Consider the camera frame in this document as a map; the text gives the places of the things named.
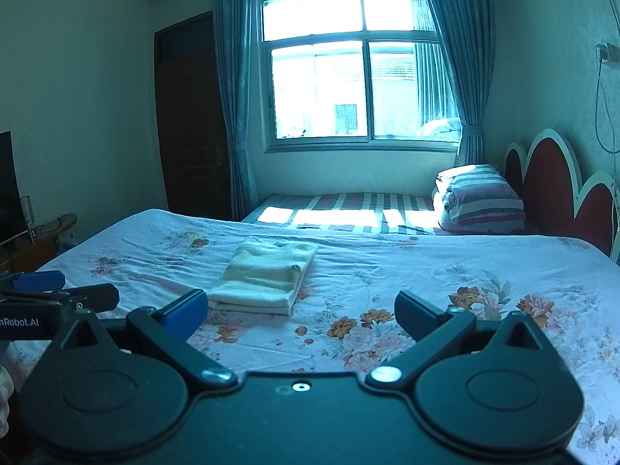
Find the striped mattress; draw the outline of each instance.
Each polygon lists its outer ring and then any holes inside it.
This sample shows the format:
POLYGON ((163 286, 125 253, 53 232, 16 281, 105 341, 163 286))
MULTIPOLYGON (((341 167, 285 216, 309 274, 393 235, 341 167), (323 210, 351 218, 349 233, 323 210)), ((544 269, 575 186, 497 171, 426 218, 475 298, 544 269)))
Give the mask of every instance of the striped mattress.
POLYGON ((243 221, 353 233, 450 234, 439 226, 430 199, 398 194, 273 195, 243 221))

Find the blue gripper pad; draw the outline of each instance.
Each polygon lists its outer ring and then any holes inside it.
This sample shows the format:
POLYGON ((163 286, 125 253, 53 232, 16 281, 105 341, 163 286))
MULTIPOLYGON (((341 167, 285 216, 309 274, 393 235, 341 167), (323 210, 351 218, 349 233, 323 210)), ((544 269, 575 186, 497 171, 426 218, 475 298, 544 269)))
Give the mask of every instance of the blue gripper pad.
POLYGON ((203 290, 194 289, 160 309, 159 322, 177 338, 187 341, 205 322, 208 310, 207 294, 203 290))
POLYGON ((61 271, 21 273, 13 281, 13 290, 22 292, 49 292, 64 287, 66 279, 61 271))

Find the blue curtain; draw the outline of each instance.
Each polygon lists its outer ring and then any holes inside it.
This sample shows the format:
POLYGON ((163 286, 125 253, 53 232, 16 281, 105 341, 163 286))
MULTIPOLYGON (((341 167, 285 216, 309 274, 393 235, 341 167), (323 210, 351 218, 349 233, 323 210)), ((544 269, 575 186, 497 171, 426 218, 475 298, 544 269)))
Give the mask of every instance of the blue curtain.
POLYGON ((430 121, 458 117, 448 71, 436 44, 416 43, 420 126, 430 121))
POLYGON ((213 0, 213 31, 231 174, 232 220, 258 206, 247 151, 250 77, 250 0, 213 0))
MULTIPOLYGON (((428 0, 413 0, 415 29, 435 30, 428 0)), ((448 70, 436 44, 416 43, 415 61, 418 81, 420 127, 427 122, 458 117, 448 70)))
POLYGON ((482 120, 495 63, 493 0, 429 0, 463 124, 456 166, 484 162, 482 120))

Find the window frame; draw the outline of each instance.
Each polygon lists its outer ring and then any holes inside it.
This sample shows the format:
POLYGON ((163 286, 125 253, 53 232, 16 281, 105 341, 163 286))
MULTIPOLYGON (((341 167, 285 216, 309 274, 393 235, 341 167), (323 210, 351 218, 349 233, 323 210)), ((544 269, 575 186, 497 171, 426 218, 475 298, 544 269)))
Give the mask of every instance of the window frame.
POLYGON ((371 42, 407 42, 439 44, 439 37, 433 31, 369 31, 366 24, 364 0, 362 6, 362 30, 343 33, 325 33, 265 41, 263 25, 263 5, 269 0, 256 0, 257 40, 260 58, 259 78, 263 127, 265 128, 266 152, 289 152, 292 150, 424 150, 431 152, 456 152, 458 142, 431 140, 375 139, 373 85, 370 62, 371 42), (275 121, 274 76, 272 51, 287 47, 313 45, 317 43, 360 41, 366 92, 366 136, 322 136, 313 138, 277 138, 275 121))

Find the window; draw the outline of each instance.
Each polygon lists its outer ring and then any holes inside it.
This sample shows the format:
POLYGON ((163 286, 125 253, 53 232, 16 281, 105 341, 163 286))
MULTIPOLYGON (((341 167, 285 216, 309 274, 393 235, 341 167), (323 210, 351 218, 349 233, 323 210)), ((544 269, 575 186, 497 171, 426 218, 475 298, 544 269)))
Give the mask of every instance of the window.
POLYGON ((427 0, 259 0, 271 148, 455 148, 427 0))

